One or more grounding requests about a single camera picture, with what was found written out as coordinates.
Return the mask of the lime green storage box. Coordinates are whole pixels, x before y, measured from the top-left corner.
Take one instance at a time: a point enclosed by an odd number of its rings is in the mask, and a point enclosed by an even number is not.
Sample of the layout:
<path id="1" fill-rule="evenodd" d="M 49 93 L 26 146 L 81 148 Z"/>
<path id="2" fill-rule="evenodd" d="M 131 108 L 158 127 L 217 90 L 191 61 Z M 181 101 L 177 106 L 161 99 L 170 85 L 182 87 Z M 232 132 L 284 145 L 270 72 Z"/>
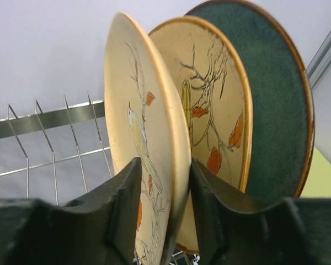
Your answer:
<path id="1" fill-rule="evenodd" d="M 331 164 L 315 147 L 301 198 L 331 198 Z"/>

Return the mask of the dark teal glazed plate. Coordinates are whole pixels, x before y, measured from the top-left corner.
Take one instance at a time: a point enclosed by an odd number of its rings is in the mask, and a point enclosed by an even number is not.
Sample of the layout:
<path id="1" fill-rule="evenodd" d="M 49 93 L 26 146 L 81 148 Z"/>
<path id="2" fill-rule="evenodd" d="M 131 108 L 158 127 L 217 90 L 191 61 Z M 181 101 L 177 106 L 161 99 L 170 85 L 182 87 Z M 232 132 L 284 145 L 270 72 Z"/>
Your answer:
<path id="1" fill-rule="evenodd" d="M 267 203 L 300 196 L 311 166 L 315 123 L 305 66 L 290 36 L 248 1 L 207 1 L 189 14 L 228 37 L 249 79 L 253 142 L 247 194 Z"/>

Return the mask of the beige plate with bird drawing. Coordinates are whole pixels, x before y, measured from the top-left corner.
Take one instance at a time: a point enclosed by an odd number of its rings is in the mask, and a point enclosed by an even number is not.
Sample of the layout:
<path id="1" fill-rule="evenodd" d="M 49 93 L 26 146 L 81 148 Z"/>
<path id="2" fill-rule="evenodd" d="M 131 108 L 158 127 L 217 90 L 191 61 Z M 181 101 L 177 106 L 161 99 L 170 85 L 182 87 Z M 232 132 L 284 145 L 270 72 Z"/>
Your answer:
<path id="1" fill-rule="evenodd" d="M 104 59 L 104 106 L 113 168 L 142 166 L 135 249 L 142 264 L 168 264 L 189 195 L 191 151 L 180 96 L 154 42 L 115 14 Z"/>

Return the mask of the steel two-tier dish rack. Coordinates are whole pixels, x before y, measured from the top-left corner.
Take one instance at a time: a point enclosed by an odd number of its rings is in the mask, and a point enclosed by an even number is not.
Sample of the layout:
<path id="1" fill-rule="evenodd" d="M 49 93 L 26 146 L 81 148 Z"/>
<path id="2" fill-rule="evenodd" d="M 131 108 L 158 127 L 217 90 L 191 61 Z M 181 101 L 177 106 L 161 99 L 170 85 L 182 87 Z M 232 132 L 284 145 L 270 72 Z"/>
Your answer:
<path id="1" fill-rule="evenodd" d="M 48 111 L 39 102 L 19 116 L 11 105 L 0 119 L 0 198 L 39 198 L 65 205 L 114 174 L 104 103 Z"/>

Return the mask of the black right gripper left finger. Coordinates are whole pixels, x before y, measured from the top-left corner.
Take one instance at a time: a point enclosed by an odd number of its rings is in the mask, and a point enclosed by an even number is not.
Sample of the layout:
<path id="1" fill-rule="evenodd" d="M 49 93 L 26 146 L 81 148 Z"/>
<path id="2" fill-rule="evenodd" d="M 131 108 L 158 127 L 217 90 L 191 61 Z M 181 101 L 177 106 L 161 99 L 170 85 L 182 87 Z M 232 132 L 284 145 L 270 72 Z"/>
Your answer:
<path id="1" fill-rule="evenodd" d="M 65 206 L 0 199 L 0 264 L 131 264 L 141 160 Z"/>

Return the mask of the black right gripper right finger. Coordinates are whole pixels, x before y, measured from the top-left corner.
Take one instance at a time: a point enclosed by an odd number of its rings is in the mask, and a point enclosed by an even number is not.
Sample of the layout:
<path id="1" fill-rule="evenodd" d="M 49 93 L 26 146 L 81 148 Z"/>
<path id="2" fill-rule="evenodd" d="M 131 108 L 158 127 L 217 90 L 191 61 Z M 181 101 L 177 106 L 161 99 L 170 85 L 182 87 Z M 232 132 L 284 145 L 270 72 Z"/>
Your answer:
<path id="1" fill-rule="evenodd" d="M 191 162 L 201 264 L 331 264 L 331 199 L 267 205 Z"/>

